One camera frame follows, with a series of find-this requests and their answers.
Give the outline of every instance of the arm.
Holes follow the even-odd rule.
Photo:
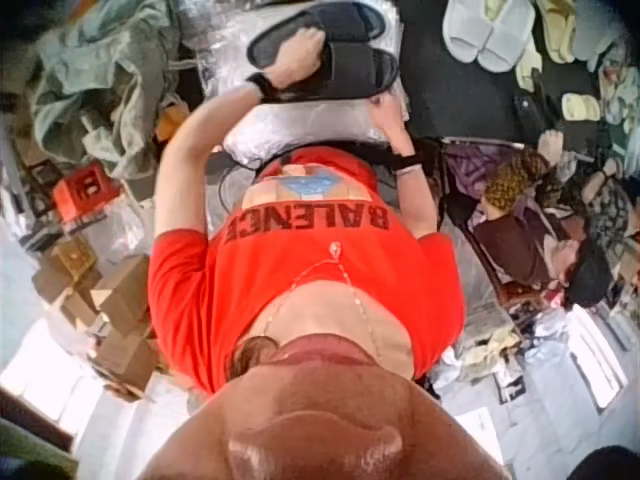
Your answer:
[[[589,181],[582,187],[582,201],[585,205],[591,203],[609,177],[615,175],[616,169],[616,161],[610,158],[605,162],[602,170],[591,175]]]
[[[265,75],[276,89],[304,80],[320,66],[324,33],[302,29],[284,42]],[[162,155],[155,187],[155,236],[176,229],[206,231],[205,165],[216,145],[260,103],[253,84],[200,105],[181,125]]]
[[[415,155],[413,142],[404,127],[399,100],[384,93],[370,104],[373,124],[382,130],[397,155]],[[402,220],[415,238],[420,238],[438,229],[436,209],[427,177],[420,165],[397,172],[398,200]]]
[[[481,199],[489,220],[507,215],[518,197],[560,162],[563,141],[562,133],[545,132],[540,137],[537,152],[516,152],[511,162],[498,167]]]

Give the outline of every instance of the slipper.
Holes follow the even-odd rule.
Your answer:
[[[398,77],[398,60],[366,43],[328,43],[322,65],[311,78],[281,90],[265,103],[371,98],[388,90]]]
[[[529,43],[535,18],[529,0],[508,0],[478,55],[478,63],[493,73],[511,70]]]
[[[536,43],[533,37],[530,37],[527,47],[524,49],[522,58],[516,65],[516,80],[523,90],[531,93],[535,91],[532,73],[537,70],[542,72],[542,56],[536,50]]]
[[[616,12],[602,0],[576,0],[576,34],[573,55],[587,61],[604,52],[622,32]]]
[[[601,117],[600,104],[591,95],[566,93],[562,96],[562,114],[570,122],[597,122]]]
[[[492,30],[493,24],[485,17],[484,2],[449,0],[442,37],[453,58],[462,63],[473,62]]]
[[[325,32],[325,42],[364,43],[385,31],[385,21],[376,9],[359,2],[331,2],[314,5],[265,30],[249,44],[247,58],[256,68],[275,62],[282,43],[301,28]]]
[[[562,58],[565,63],[573,63],[576,57],[573,55],[572,46],[573,40],[576,35],[576,16],[569,15],[567,17],[567,27],[564,32],[564,36],[562,37],[562,43],[560,44],[560,50],[558,54],[560,58]]]
[[[569,0],[536,0],[544,26],[544,41],[549,58],[555,63],[566,63],[561,56],[563,41],[567,36],[568,18],[575,14]]]

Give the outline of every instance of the black slide sandal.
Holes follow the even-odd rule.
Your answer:
[[[329,43],[318,72],[265,103],[370,98],[388,90],[398,72],[398,60],[389,52],[363,43]]]
[[[254,38],[247,58],[256,68],[272,65],[280,45],[299,29],[315,27],[325,32],[325,41],[364,43],[384,33],[382,14],[359,2],[324,3],[307,8],[274,25]]]

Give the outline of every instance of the lips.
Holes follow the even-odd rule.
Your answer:
[[[283,345],[267,365],[301,365],[318,362],[333,365],[376,365],[375,359],[357,343],[330,333],[298,337]]]

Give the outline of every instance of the cardboard box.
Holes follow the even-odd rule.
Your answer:
[[[126,336],[112,329],[93,362],[127,387],[144,392],[158,364],[158,353],[149,345],[142,329]]]
[[[93,325],[98,317],[98,308],[91,298],[91,289],[102,279],[98,270],[92,268],[73,287],[60,306],[60,312],[80,331]]]
[[[91,290],[95,305],[122,335],[140,324],[147,309],[148,271],[148,256],[127,257]]]
[[[33,277],[31,283],[38,295],[49,305],[53,304],[60,295],[73,285],[73,278],[57,256],[43,258],[40,270]]]

